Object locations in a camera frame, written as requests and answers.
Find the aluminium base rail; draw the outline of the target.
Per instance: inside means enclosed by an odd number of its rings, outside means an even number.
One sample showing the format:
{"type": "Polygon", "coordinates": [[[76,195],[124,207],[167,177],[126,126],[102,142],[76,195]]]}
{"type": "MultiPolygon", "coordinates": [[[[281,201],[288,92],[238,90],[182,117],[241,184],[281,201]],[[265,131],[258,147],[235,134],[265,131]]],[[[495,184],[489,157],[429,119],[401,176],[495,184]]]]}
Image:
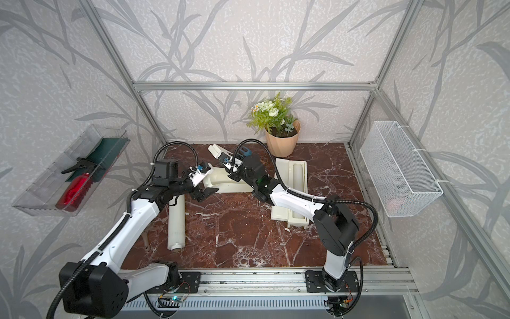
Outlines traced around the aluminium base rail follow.
{"type": "MultiPolygon", "coordinates": [[[[320,287],[305,278],[305,268],[204,268],[200,278],[192,279],[191,271],[181,276],[180,286],[190,297],[220,296],[305,296],[308,288],[320,287]]],[[[365,266],[361,289],[363,296],[418,295],[418,287],[407,268],[365,266]]]]}

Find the potted green plant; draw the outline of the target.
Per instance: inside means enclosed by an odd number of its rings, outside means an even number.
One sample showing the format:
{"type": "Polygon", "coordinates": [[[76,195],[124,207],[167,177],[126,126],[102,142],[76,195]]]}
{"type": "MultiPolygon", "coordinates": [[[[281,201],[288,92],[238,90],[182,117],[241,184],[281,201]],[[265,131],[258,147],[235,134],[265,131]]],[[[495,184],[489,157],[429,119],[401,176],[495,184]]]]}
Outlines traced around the potted green plant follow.
{"type": "Polygon", "coordinates": [[[298,143],[300,122],[292,114],[291,104],[290,97],[282,98],[277,93],[255,104],[248,113],[247,126],[265,132],[268,149],[277,158],[290,156],[298,143]]]}

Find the clear plastic wall tray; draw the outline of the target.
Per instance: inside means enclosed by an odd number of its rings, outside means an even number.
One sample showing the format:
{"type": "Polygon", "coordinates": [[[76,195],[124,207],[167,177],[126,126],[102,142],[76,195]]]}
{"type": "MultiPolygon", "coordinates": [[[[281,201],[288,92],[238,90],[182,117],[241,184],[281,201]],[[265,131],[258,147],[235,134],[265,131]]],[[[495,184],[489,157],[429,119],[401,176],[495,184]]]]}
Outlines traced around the clear plastic wall tray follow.
{"type": "Polygon", "coordinates": [[[90,125],[13,207],[34,217],[76,216],[129,143],[125,129],[90,125]]]}

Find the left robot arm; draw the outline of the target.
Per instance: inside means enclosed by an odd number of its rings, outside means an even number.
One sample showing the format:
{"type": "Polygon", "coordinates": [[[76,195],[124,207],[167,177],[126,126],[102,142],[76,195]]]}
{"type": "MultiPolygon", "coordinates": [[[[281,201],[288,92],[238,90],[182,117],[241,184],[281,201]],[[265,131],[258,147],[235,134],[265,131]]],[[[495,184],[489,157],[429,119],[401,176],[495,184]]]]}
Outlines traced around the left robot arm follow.
{"type": "Polygon", "coordinates": [[[216,189],[199,184],[213,172],[211,164],[195,160],[194,166],[179,173],[178,164],[159,155],[171,144],[156,151],[146,180],[131,190],[126,211],[108,234],[78,263],[68,262],[59,272],[60,291],[46,316],[54,318],[59,304],[67,313],[94,318],[113,318],[124,305],[148,290],[179,284],[173,263],[155,263],[137,271],[121,266],[147,226],[172,199],[189,194],[201,202],[216,189]]]}

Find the plastic wrap roll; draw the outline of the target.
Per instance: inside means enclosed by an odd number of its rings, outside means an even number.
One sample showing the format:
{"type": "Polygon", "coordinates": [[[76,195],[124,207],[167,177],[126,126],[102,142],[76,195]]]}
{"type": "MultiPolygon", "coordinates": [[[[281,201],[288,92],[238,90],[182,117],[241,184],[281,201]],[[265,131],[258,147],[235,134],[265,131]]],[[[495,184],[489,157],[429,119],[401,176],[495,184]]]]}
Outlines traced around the plastic wrap roll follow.
{"type": "Polygon", "coordinates": [[[305,165],[295,161],[292,164],[292,187],[298,191],[305,190],[305,165]]]}
{"type": "Polygon", "coordinates": [[[168,206],[168,239],[170,251],[182,251],[185,248],[185,196],[173,198],[168,206]]]}

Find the blue garden hand rake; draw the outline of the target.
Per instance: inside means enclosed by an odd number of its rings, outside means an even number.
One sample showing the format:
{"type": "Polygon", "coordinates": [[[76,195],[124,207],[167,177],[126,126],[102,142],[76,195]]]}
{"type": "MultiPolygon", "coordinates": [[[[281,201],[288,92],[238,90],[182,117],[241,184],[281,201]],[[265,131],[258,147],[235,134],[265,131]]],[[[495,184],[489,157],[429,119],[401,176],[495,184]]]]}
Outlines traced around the blue garden hand rake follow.
{"type": "Polygon", "coordinates": [[[242,147],[239,149],[238,153],[239,153],[240,155],[244,156],[244,157],[247,157],[247,156],[251,156],[251,155],[252,155],[252,151],[251,151],[249,148],[245,147],[245,146],[242,146],[242,147]]]}

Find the red spray bottle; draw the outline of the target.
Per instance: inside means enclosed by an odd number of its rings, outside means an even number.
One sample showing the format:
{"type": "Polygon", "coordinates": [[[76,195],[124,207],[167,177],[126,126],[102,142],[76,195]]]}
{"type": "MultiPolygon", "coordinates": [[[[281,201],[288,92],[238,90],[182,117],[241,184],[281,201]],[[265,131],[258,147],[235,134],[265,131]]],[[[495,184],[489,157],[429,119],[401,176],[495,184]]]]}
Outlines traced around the red spray bottle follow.
{"type": "Polygon", "coordinates": [[[77,211],[92,184],[91,173],[83,173],[82,175],[74,178],[69,187],[67,187],[61,198],[58,200],[55,207],[67,212],[77,211]]]}

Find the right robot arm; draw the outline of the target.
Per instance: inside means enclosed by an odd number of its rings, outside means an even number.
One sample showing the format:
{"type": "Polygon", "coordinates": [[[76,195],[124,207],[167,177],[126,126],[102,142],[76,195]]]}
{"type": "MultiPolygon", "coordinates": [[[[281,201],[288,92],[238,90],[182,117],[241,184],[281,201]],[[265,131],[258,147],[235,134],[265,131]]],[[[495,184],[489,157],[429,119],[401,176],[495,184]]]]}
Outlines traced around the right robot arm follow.
{"type": "Polygon", "coordinates": [[[250,138],[240,142],[233,153],[221,151],[217,156],[218,161],[224,166],[230,179],[235,182],[243,180],[251,186],[252,195],[259,201],[289,209],[314,223],[327,250],[322,268],[324,284],[329,291],[340,291],[345,286],[346,272],[351,266],[353,253],[378,226],[377,210],[366,202],[349,201],[335,196],[314,196],[287,186],[273,155],[269,155],[269,158],[275,177],[267,172],[260,156],[244,149],[244,145],[251,142],[261,145],[267,154],[270,153],[264,143],[250,138]],[[363,206],[373,216],[371,226],[360,238],[356,238],[359,222],[349,209],[350,205],[363,206]]]}

